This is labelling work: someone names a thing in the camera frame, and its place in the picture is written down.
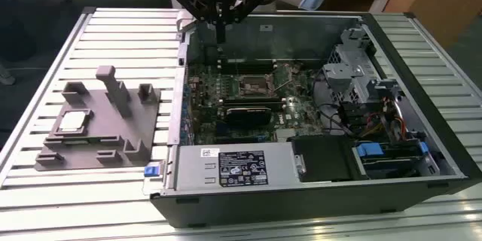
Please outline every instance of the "floor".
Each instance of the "floor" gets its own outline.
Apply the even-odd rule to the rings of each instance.
[[[0,0],[0,62],[16,78],[15,85],[0,85],[0,147],[86,6],[166,8],[170,0]],[[482,88],[479,33],[482,17],[461,35],[449,53]]]

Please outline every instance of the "metal workbench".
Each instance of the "metal workbench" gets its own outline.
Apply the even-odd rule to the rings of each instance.
[[[478,240],[482,185],[405,212],[252,225],[172,228],[143,194],[143,168],[37,172],[36,154],[60,112],[66,82],[116,66],[127,87],[162,88],[152,160],[166,158],[179,36],[178,10],[86,10],[0,153],[0,238],[7,240]],[[415,19],[375,16],[475,162],[482,163],[482,94]],[[385,73],[393,74],[383,56]]]

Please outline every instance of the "blue latch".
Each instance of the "blue latch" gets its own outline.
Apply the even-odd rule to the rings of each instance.
[[[357,146],[358,155],[361,157],[367,155],[383,155],[383,149],[379,143],[362,143]]]
[[[419,147],[422,149],[422,153],[426,154],[429,152],[429,146],[427,143],[425,143],[423,141],[419,142]]]
[[[158,177],[160,175],[159,166],[147,166],[144,168],[144,177]]]

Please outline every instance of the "slotted metal surface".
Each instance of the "slotted metal surface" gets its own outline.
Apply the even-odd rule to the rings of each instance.
[[[142,192],[143,168],[35,171],[36,154],[63,103],[59,91],[70,80],[82,80],[90,89],[103,88],[102,82],[94,78],[98,65],[115,65],[118,77],[127,87],[150,82],[163,89],[155,135],[158,146],[152,159],[166,157],[163,144],[167,140],[174,87],[170,70],[176,66],[178,59],[174,53],[164,51],[175,50],[176,34],[163,31],[174,28],[175,15],[175,10],[98,9],[94,16],[80,19],[79,31],[74,31],[66,52],[62,51],[52,66],[52,80],[46,82],[46,91],[37,95],[39,104],[33,104],[32,116],[27,114],[23,117],[27,119],[24,130],[17,131],[16,128],[19,138],[11,138],[12,148],[1,153],[5,155],[5,151],[11,152],[0,174],[0,178],[5,177],[4,181],[0,179],[0,237],[5,240],[132,238],[206,241],[319,240],[338,237],[345,240],[419,240],[427,236],[439,240],[482,238],[482,227],[477,224],[482,218],[482,186],[455,195],[435,197],[401,213],[194,230],[170,227],[148,202]],[[383,15],[377,19],[462,143],[477,162],[482,163],[482,110],[477,90],[405,16]],[[122,32],[143,24],[163,28],[155,28],[158,32]],[[102,32],[87,32],[92,29]],[[383,69],[390,75],[387,65],[383,65]]]

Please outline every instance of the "power supply label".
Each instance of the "power supply label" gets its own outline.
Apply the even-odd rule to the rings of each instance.
[[[222,187],[267,185],[264,152],[220,152],[219,184]]]

